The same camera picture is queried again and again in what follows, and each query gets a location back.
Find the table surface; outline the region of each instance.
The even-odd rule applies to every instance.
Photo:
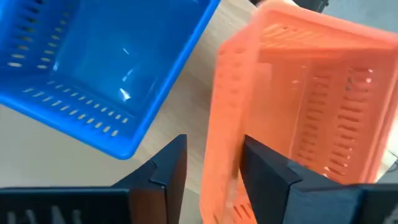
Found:
[[[216,50],[248,23],[254,11],[255,7],[247,0],[220,3],[132,159],[113,159],[0,105],[0,187],[111,185],[138,168],[175,136],[186,133],[186,188],[199,193]],[[385,153],[380,175],[394,161],[394,157]]]

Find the plastic basket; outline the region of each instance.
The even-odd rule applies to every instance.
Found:
[[[1,1],[0,103],[127,159],[218,2]]]
[[[398,38],[281,2],[218,52],[201,190],[204,223],[255,223],[244,135],[343,184],[373,182],[396,112]]]

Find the blue basket bottom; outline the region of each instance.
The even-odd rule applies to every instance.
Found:
[[[128,158],[137,118],[78,87],[71,80],[32,77],[0,84],[0,101],[74,138]]]

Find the orange plastic basket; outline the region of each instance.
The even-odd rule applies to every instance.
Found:
[[[398,37],[281,2],[218,52],[201,191],[205,224],[255,223],[245,134],[343,184],[373,182],[394,119]]]

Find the blue plastic basket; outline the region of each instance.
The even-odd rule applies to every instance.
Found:
[[[218,3],[0,1],[0,103],[128,159]]]

